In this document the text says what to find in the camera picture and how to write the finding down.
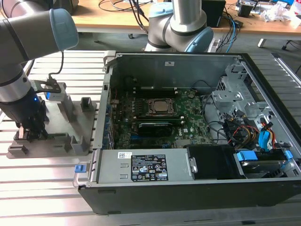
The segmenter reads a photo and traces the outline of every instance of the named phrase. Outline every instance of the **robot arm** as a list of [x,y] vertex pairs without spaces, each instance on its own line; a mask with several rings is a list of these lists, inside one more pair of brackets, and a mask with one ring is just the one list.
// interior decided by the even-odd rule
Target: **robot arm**
[[213,38],[207,27],[201,0],[173,0],[150,9],[148,44],[145,51],[204,52]]
[[[3,1],[6,14],[13,1]],[[28,80],[20,63],[74,47],[79,38],[66,10],[42,11],[44,5],[36,1],[19,2],[22,9],[14,5],[9,14],[18,17],[0,21],[0,108],[20,128],[18,139],[47,138],[45,102],[37,97],[43,91]]]

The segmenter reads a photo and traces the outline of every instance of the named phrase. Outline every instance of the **blue latch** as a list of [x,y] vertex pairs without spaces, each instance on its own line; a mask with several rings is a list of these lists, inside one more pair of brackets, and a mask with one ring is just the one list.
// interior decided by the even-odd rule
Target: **blue latch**
[[290,159],[293,158],[293,155],[292,155],[291,151],[286,150],[286,151],[284,152],[284,154],[285,154],[285,156],[287,157],[287,160],[290,160]]
[[76,165],[74,169],[75,173],[86,173],[86,171],[87,171],[86,165]]
[[268,149],[269,136],[270,134],[266,130],[260,131],[259,133],[258,144],[259,147],[261,147],[265,152],[269,152]]
[[236,154],[239,161],[256,161],[258,160],[255,151],[240,151]]

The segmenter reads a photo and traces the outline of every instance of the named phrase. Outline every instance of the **motherboard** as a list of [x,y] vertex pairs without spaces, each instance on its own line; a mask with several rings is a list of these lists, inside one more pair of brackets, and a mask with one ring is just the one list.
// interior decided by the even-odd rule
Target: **motherboard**
[[117,96],[107,109],[108,149],[183,148],[211,144],[200,96],[193,90],[137,90]]

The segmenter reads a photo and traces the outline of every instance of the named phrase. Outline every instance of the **barcode sticker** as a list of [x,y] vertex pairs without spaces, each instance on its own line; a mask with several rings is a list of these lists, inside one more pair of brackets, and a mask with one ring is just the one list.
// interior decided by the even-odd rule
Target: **barcode sticker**
[[119,159],[130,159],[132,156],[131,152],[118,152]]

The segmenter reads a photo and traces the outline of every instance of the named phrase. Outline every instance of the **wooden desk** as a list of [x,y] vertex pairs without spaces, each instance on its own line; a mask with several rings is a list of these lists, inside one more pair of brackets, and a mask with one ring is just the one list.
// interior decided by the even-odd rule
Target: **wooden desk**
[[[101,7],[115,10],[108,0]],[[80,0],[72,16],[79,32],[109,32],[109,33],[144,33],[138,26],[132,12],[107,12],[98,7],[100,0]],[[118,3],[119,8],[128,8],[128,3]],[[141,6],[146,16],[151,4]],[[141,16],[143,25],[148,22]]]
[[[75,11],[73,20],[79,32],[121,32],[121,33],[143,33],[139,28],[132,12],[106,12],[98,7],[100,0],[80,0],[79,6]],[[264,22],[259,15],[251,14],[250,18],[237,16],[237,11],[229,8],[230,4],[235,0],[227,0],[226,8],[234,19],[244,23],[240,34],[260,35],[262,36],[286,36],[301,38],[301,27],[293,29],[290,21],[280,22]],[[102,8],[114,10],[109,2],[101,5]],[[119,3],[118,7],[127,8],[129,4]],[[146,16],[149,14],[151,4],[142,6]],[[148,25],[147,21],[142,18],[143,24]],[[213,28],[216,33],[225,33],[229,30],[229,23],[223,19],[220,27]]]

